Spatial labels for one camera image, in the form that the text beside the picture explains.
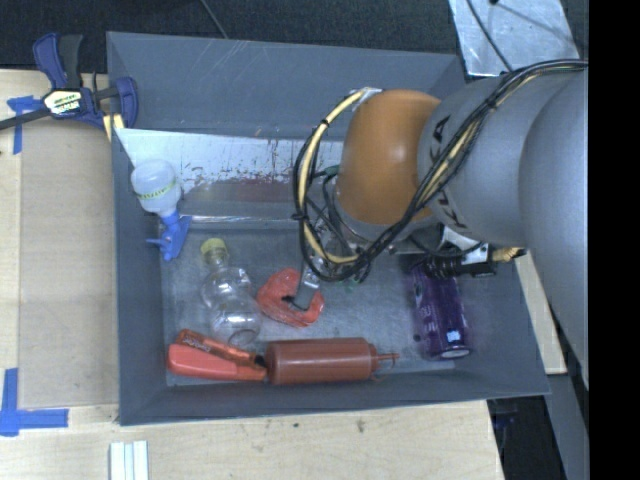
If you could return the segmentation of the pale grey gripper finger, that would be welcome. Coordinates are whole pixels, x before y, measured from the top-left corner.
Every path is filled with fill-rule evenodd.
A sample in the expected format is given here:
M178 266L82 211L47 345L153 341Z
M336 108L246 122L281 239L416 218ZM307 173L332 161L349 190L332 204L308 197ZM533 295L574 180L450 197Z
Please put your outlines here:
M320 288L320 279L310 266L304 266L300 272L300 279L296 293L293 298L293 305L300 311L307 311L312 299Z

